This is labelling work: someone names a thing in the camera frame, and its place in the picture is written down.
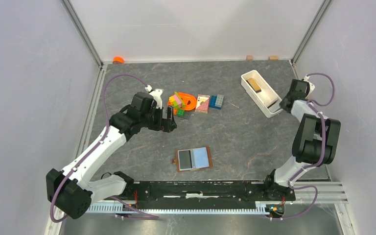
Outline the white rectangular plastic tray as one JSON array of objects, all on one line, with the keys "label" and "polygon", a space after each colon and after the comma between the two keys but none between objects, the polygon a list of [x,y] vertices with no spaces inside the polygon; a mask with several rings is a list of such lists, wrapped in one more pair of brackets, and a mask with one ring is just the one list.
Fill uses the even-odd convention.
[{"label": "white rectangular plastic tray", "polygon": [[[250,85],[247,83],[247,79],[254,78],[256,82],[261,87],[260,93],[255,93]],[[275,111],[274,113],[268,110],[268,106],[278,99],[280,96],[274,91],[274,89],[266,82],[266,80],[260,75],[257,70],[252,70],[241,75],[241,85],[245,89],[249,97],[255,102],[255,104],[260,108],[263,114],[267,118],[271,118],[282,112],[282,108]]]}]

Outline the grey card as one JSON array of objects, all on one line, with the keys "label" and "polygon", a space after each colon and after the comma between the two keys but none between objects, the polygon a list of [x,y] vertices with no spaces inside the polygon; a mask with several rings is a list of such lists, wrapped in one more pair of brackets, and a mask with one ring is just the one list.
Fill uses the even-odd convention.
[{"label": "grey card", "polygon": [[192,160],[190,150],[178,151],[178,161],[180,170],[192,169]]}]

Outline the brown leather card holder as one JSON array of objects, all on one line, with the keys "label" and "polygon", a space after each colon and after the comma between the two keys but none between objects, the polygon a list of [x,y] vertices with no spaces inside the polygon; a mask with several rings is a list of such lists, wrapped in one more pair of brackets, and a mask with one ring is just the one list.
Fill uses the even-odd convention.
[{"label": "brown leather card holder", "polygon": [[203,146],[198,148],[186,149],[190,150],[191,153],[192,169],[180,170],[178,161],[178,151],[180,150],[176,150],[175,157],[172,159],[172,163],[176,165],[177,172],[196,171],[200,169],[207,169],[213,167],[211,149],[209,146]]}]

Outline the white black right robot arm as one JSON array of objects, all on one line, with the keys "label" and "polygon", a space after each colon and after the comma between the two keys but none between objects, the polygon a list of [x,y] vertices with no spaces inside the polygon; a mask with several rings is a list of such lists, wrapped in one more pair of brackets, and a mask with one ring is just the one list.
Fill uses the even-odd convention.
[{"label": "white black right robot arm", "polygon": [[270,200],[290,193],[294,183],[308,171],[329,165],[335,158],[341,122],[317,111],[307,96],[310,83],[294,79],[280,107],[300,122],[291,157],[266,176],[263,194]]}]

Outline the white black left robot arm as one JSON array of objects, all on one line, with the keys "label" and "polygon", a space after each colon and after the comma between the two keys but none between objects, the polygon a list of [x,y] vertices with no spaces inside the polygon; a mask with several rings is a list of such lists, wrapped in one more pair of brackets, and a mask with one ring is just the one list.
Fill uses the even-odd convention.
[{"label": "white black left robot arm", "polygon": [[176,129],[171,106],[167,107],[166,117],[163,117],[165,103],[162,102],[162,94],[162,89],[136,93],[130,104],[108,118],[106,127],[78,158],[62,170],[51,169],[47,173],[47,198],[54,222],[61,222],[54,216],[55,207],[66,216],[78,219],[100,200],[111,196],[126,200],[133,196],[134,186],[120,174],[97,181],[92,181],[92,177],[116,150],[141,129],[168,133]]}]

